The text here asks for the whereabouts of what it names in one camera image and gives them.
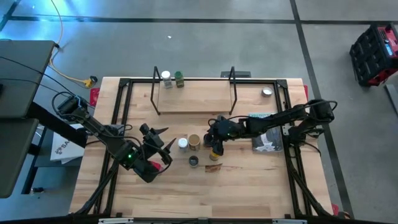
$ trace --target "concrete floor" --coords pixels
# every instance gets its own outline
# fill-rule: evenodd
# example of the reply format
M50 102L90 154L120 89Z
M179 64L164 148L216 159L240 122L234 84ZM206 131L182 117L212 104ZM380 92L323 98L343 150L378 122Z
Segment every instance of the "concrete floor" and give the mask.
M5 14L12 0L0 2ZM317 83L308 76L291 2L297 4L303 20L303 36L308 47ZM55 1L63 16L154 19L252 19L222 23L184 22L64 22L62 51L54 63L66 74L78 78L96 75L151 76L160 70L183 70L188 77L219 77L220 71L249 70L253 77L302 78L312 89L319 88L326 100L339 103L336 119L330 124L349 198L357 219L379 222L398 220L398 172L395 138L398 117L383 87L361 88L354 79L349 48L367 25L358 21L398 21L395 0L107 0ZM49 0L22 0L12 14L29 19L56 16ZM60 24L54 21L10 20L0 38L13 40L50 39L57 41ZM289 24L272 24L288 20ZM310 25L321 21L346 21L346 25ZM85 98L89 91L60 77L46 73ZM398 85L398 77L387 83ZM42 84L62 89L48 78ZM40 87L35 101L50 109L53 93ZM319 142L331 201L340 205L328 148ZM43 169L35 185L54 191L40 198L19 195L17 184L12 197L0 200L0 220L47 217L68 212L77 169ZM63 208L57 200L62 200Z

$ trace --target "table leg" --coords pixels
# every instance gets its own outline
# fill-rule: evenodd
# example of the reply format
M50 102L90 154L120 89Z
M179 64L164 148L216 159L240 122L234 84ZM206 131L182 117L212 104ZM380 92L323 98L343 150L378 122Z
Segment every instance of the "table leg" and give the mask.
M43 126L58 133L67 140L72 141L83 148L86 146L85 134L79 133L75 128L63 122L37 103L32 103L30 105L27 116L38 119L40 124L43 124Z

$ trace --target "wooden tabletop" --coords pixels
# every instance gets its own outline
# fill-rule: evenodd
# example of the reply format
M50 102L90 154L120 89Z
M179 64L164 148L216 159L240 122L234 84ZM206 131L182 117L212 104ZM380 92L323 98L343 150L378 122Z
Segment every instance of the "wooden tabletop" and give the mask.
M117 77L103 78L94 115L103 124L111 122L118 83ZM287 83L292 106L306 103L302 80L290 78L287 79ZM263 87L265 85L237 85L238 102L232 116L277 112L275 96L261 96ZM127 124L131 124L133 129L126 133L127 136L141 138L139 126L147 123L151 128L169 127L160 135L165 144L173 138L186 138L190 134L202 137L209 128L208 119L217 116L215 113L158 116L150 103L150 88L149 83L135 83L133 86L127 120ZM155 97L158 96L158 90L157 84ZM118 123L121 122L125 95L126 91L122 97ZM314 139L307 141L317 145ZM73 194L71 212L77 211L97 187L104 151L105 147L101 143L86 147ZM123 212L124 217L162 218L283 218L286 213L293 215L283 152L255 154L250 139L224 142L224 156L216 162L209 159L210 149L203 145L199 151L181 152L177 143L174 143L171 151L172 165L149 184L141 180L133 170L119 168L113 214ZM320 155L308 146L302 146L301 151L308 188L325 210L331 213ZM188 158L192 155L199 158L199 166L196 168L188 165ZM151 157L150 160L160 162L159 156ZM218 172L205 172L206 165L220 163L223 165ZM297 185L296 187L300 208L304 211L302 193ZM108 189L104 191L102 209L107 195Z

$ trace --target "black desk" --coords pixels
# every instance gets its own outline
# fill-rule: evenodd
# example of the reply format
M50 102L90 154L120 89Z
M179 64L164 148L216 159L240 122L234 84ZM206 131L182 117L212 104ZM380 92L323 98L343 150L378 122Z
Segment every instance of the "black desk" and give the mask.
M3 40L0 41L0 56L17 61L44 73L54 47L54 41L49 40ZM8 135L9 119L16 120L12 127L12 130L15 131L22 128L25 130L36 130L37 123L28 121L38 120L46 128L59 133L59 135L79 146L84 147L86 144L85 135L78 133L70 125L33 102L39 87L36 83L40 83L42 77L43 75L39 72L0 58L0 84L2 84L0 94L0 132L4 136L8 136L0 138L0 164L8 164L9 161L14 161L12 165L10 164L10 166L5 168L2 165L2 168L7 170L7 172L0 172L0 180L1 182L12 180L12 188L10 188L10 185L0 188L0 198L11 194L15 185L14 180L17 179L24 162L20 158L25 158L27 150L29 150L25 146L31 146L33 138L33 136L30 136L30 132ZM5 78L28 80L30 82L5 80ZM32 172L33 174L30 176L34 178L35 170ZM25 191L30 189L29 182L33 181L31 177L28 177L28 179L28 183L25 183Z

